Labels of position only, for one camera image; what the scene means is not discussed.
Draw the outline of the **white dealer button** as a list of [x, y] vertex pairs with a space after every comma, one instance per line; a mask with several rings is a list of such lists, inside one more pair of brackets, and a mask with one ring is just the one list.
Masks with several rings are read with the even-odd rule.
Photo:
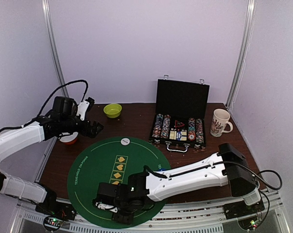
[[129, 138], [122, 138], [121, 139], [121, 144], [123, 145], [123, 146], [128, 146], [129, 144], [130, 144], [130, 139]]

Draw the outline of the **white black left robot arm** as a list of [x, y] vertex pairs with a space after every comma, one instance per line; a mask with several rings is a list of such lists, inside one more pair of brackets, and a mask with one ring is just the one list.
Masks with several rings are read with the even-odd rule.
[[[73, 144], [82, 135], [95, 138], [103, 129], [98, 122], [90, 122], [86, 114], [94, 99], [87, 98], [79, 104], [72, 98], [56, 97], [52, 109], [39, 114], [19, 127], [7, 127], [0, 131], [0, 164], [9, 157], [29, 152], [36, 144], [58, 138], [64, 144]], [[0, 168], [0, 194], [30, 200], [55, 216], [60, 210], [57, 194], [44, 185], [8, 174]]]

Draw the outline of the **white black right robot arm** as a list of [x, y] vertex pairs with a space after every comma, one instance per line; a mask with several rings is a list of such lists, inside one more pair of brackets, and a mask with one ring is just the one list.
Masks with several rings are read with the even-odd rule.
[[229, 185], [231, 195], [240, 197], [243, 214], [252, 213], [261, 195], [255, 174], [246, 158], [231, 144], [219, 145], [218, 153], [186, 166], [153, 171], [148, 166], [128, 177], [126, 184], [99, 183], [94, 207], [110, 211], [112, 220], [130, 225], [134, 213], [149, 211], [155, 203], [194, 190]]

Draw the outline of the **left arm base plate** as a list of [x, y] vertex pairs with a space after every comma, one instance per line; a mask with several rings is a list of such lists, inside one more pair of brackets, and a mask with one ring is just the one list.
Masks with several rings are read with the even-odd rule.
[[36, 203], [34, 201], [31, 201], [31, 203], [35, 205], [35, 210], [37, 212], [56, 217], [64, 221], [75, 220], [77, 214], [77, 211], [71, 204], [64, 202], [57, 201], [53, 209], [51, 207], [47, 207], [43, 203]]

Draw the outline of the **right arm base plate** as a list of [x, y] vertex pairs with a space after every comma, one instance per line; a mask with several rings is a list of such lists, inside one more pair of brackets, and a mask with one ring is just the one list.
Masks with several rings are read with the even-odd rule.
[[226, 219], [239, 218], [259, 211], [265, 210], [263, 201], [259, 201], [254, 205], [246, 205], [244, 201], [238, 201], [224, 205], [224, 214]]

